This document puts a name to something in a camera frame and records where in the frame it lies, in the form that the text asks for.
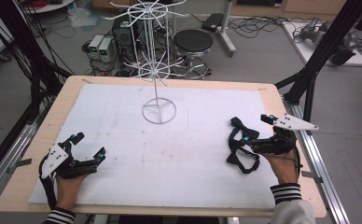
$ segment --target tripod base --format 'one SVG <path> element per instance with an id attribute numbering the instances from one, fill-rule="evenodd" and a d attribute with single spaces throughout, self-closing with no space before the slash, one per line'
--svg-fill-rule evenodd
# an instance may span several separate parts
<path id="1" fill-rule="evenodd" d="M 163 124 L 175 118 L 177 108 L 166 98 L 154 98 L 143 105 L 143 116 L 154 124 Z"/>

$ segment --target black wrist strap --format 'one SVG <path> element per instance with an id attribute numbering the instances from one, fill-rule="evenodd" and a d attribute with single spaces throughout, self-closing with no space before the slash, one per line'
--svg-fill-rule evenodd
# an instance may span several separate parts
<path id="1" fill-rule="evenodd" d="M 245 145 L 245 143 L 242 140 L 239 141 L 235 140 L 234 137 L 240 130 L 242 130 L 244 135 L 247 134 L 249 135 L 249 137 L 253 138 L 257 138 L 259 136 L 259 132 L 247 129 L 245 126 L 243 126 L 242 122 L 236 117 L 231 119 L 231 124 L 235 126 L 235 128 L 230 133 L 230 137 L 228 139 L 228 143 L 230 146 L 230 155 L 227 158 L 227 162 L 233 165 L 237 165 L 240 168 L 240 170 L 243 172 L 243 174 L 248 175 L 251 172 L 256 171 L 256 169 L 259 167 L 259 155 L 244 149 L 243 146 Z M 243 164 L 240 162 L 239 158 L 236 155 L 238 149 L 241 150 L 245 155 L 251 156 L 252 158 L 255 159 L 254 165 L 251 168 L 245 169 Z"/>
<path id="2" fill-rule="evenodd" d="M 53 187 L 53 181 L 52 181 L 52 175 L 49 175 L 47 178 L 42 178 L 42 165 L 44 164 L 44 161 L 48 158 L 48 155 L 42 159 L 41 163 L 39 164 L 39 180 L 41 180 L 42 186 L 44 187 L 45 194 L 48 198 L 48 204 L 50 209 L 53 210 L 55 208 L 57 200 L 55 195 L 55 189 Z"/>

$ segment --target wrist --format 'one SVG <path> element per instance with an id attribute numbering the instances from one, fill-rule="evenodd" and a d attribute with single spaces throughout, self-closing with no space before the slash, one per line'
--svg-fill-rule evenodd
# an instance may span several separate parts
<path id="1" fill-rule="evenodd" d="M 56 207 L 71 211 L 71 209 L 74 207 L 74 203 L 58 201 L 56 203 Z"/>
<path id="2" fill-rule="evenodd" d="M 295 175 L 278 176 L 277 180 L 280 185 L 282 185 L 282 184 L 298 184 L 298 180 Z"/>

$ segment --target power supply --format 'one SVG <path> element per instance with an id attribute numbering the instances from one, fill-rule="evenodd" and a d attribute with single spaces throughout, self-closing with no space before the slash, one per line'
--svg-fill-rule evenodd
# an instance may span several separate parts
<path id="1" fill-rule="evenodd" d="M 104 36 L 96 35 L 89 44 L 90 57 L 95 60 L 100 60 L 99 47 Z"/>
<path id="2" fill-rule="evenodd" d="M 115 56 L 114 45 L 111 37 L 105 37 L 99 47 L 100 58 L 103 63 L 111 63 Z"/>

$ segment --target black stool seat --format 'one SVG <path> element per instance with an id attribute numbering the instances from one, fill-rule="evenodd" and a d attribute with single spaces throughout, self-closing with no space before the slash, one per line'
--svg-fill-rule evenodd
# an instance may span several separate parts
<path id="1" fill-rule="evenodd" d="M 174 37 L 174 44 L 185 52 L 204 52 L 213 46 L 213 38 L 199 30 L 185 30 Z"/>

